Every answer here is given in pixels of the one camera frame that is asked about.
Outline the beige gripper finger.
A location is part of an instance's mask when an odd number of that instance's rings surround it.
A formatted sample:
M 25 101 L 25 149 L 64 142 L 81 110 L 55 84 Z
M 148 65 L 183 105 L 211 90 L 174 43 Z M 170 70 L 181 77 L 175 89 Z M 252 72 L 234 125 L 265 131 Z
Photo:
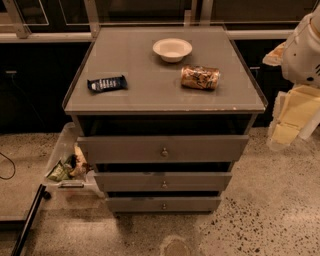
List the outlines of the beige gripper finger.
M 262 60 L 263 64 L 269 66 L 280 66 L 282 64 L 282 55 L 285 43 L 281 43 L 271 50 Z

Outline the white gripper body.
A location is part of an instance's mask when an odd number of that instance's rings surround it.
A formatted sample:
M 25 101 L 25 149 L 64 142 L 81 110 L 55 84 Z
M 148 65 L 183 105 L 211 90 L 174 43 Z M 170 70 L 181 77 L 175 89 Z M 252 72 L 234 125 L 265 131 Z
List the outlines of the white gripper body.
M 267 145 L 271 150 L 288 147 L 297 137 L 306 140 L 320 124 L 320 89 L 295 85 L 280 91 L 273 108 Z

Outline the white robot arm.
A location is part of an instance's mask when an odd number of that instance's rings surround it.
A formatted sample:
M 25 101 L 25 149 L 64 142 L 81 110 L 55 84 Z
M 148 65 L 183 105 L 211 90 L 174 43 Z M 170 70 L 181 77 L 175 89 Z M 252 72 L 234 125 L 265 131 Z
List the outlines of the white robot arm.
M 297 137 L 308 139 L 320 123 L 320 5 L 263 63 L 280 66 L 283 78 L 293 83 L 287 93 L 278 93 L 269 125 L 267 145 L 279 151 Z

